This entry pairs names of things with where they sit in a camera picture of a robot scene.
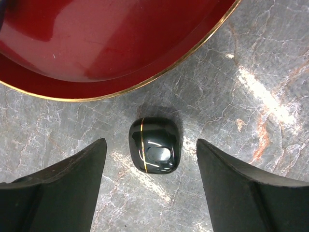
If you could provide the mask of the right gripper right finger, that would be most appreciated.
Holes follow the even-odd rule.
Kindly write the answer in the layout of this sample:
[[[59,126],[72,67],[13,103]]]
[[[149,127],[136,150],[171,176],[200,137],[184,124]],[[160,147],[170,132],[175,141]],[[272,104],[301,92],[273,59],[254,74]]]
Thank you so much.
[[[309,184],[261,170],[204,139],[197,162],[215,232],[307,232]]]

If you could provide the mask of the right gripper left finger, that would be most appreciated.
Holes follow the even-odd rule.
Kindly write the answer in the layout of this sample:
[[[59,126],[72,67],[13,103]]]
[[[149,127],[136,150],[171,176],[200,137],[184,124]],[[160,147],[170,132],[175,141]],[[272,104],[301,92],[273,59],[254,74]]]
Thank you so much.
[[[101,138],[54,165],[2,182],[0,230],[90,231],[106,154],[106,140]]]

